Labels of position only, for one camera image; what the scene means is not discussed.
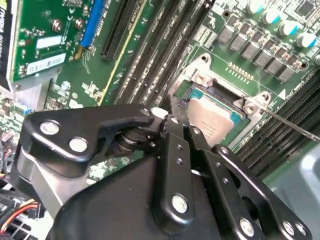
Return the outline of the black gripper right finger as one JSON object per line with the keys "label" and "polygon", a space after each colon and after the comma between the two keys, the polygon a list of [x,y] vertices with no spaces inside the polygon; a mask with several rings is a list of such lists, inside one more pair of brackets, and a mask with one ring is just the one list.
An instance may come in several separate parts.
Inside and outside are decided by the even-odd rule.
{"label": "black gripper right finger", "polygon": [[200,172],[224,240],[311,240],[306,224],[226,146],[210,147],[195,126],[185,130],[192,168]]}

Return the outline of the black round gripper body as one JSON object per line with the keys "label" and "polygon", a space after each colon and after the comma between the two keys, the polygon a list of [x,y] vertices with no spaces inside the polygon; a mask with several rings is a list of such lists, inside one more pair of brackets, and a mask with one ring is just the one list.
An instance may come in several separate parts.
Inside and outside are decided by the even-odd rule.
{"label": "black round gripper body", "polygon": [[218,223],[205,184],[192,175],[195,219],[184,232],[163,231],[152,214],[157,161],[131,163],[74,195],[59,210],[49,240],[233,240]]}

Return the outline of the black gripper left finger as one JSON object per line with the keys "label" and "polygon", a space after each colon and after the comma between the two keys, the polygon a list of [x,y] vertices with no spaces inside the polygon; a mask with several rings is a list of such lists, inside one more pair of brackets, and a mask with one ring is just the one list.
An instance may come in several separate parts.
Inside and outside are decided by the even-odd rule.
{"label": "black gripper left finger", "polygon": [[74,195],[124,167],[155,158],[152,216],[160,228],[195,220],[187,112],[174,98],[159,117],[139,103],[39,111],[19,139],[19,178],[53,218]]}

